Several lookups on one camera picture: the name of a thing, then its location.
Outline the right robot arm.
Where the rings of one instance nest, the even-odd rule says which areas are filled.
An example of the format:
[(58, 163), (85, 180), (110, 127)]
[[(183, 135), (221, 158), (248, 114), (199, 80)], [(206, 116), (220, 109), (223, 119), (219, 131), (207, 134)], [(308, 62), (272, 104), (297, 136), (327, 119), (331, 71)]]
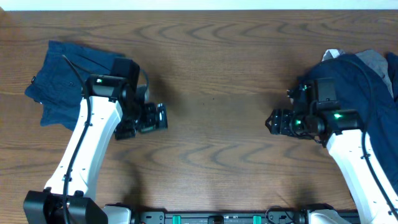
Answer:
[(355, 110), (274, 110), (265, 125), (271, 134), (314, 140), (327, 149), (343, 174), (361, 223), (397, 223), (397, 194)]

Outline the navy garment in pile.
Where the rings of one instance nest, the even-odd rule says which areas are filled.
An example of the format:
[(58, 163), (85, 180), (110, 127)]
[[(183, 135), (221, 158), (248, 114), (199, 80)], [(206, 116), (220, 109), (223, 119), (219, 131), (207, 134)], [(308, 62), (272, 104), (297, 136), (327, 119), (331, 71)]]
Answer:
[(376, 157), (394, 190), (397, 190), (397, 55), (383, 56), (394, 96), (381, 77), (355, 54), (344, 54), (314, 66), (301, 82), (333, 78), (336, 97), (344, 110), (356, 110), (364, 122)]

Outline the navy blue shorts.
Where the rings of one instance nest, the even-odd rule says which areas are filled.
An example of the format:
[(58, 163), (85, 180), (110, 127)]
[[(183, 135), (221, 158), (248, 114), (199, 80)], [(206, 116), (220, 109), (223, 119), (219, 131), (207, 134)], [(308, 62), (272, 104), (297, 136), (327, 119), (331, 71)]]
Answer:
[(50, 40), (42, 68), (31, 80), (25, 95), (43, 105), (41, 126), (61, 124), (75, 129), (80, 112), (81, 83), (64, 57), (87, 80), (91, 74), (107, 75), (114, 59), (122, 54)]

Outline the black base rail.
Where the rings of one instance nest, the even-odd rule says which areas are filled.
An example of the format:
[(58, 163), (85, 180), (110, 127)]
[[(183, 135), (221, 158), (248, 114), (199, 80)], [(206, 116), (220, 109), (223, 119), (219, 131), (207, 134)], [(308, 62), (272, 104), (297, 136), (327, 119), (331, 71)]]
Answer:
[(107, 204), (103, 208), (109, 223), (131, 224), (266, 224), (266, 223), (360, 223), (357, 212), (337, 212), (321, 204), (299, 211), (273, 206), (255, 212), (168, 212), (144, 210), (136, 212), (123, 204)]

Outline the grey garment in pile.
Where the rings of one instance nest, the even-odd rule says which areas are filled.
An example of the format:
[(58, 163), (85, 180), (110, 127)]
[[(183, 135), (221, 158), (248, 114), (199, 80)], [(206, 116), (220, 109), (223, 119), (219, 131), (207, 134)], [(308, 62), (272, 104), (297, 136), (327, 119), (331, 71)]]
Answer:
[[(342, 49), (327, 49), (323, 54), (322, 62), (333, 58), (338, 58), (344, 55), (346, 52)], [(369, 68), (373, 69), (382, 79), (387, 86), (387, 89), (393, 97), (392, 82), (388, 76), (388, 62), (379, 53), (374, 50), (365, 50), (363, 52), (356, 53), (356, 56), (363, 61)]]

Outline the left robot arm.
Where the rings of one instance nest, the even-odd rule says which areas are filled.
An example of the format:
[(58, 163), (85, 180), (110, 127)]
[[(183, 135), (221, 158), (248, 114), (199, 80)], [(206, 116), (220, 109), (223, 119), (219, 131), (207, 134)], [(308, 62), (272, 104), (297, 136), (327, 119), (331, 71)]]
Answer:
[(123, 77), (91, 75), (75, 130), (43, 191), (29, 191), (23, 209), (29, 223), (134, 223), (131, 208), (95, 203), (99, 172), (112, 137), (167, 128), (163, 104), (136, 96), (137, 83)]

